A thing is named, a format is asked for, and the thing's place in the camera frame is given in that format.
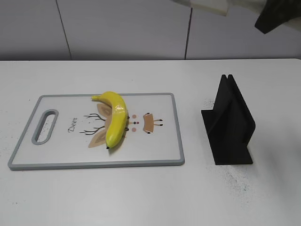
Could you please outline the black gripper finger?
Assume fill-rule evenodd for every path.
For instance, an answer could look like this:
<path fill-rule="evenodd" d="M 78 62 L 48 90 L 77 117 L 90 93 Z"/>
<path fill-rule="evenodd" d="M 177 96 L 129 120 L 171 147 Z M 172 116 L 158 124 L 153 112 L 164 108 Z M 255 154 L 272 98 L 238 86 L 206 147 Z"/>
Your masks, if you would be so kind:
<path fill-rule="evenodd" d="M 263 34 L 267 34 L 280 25 L 300 17 L 300 0 L 268 0 L 254 26 Z"/>

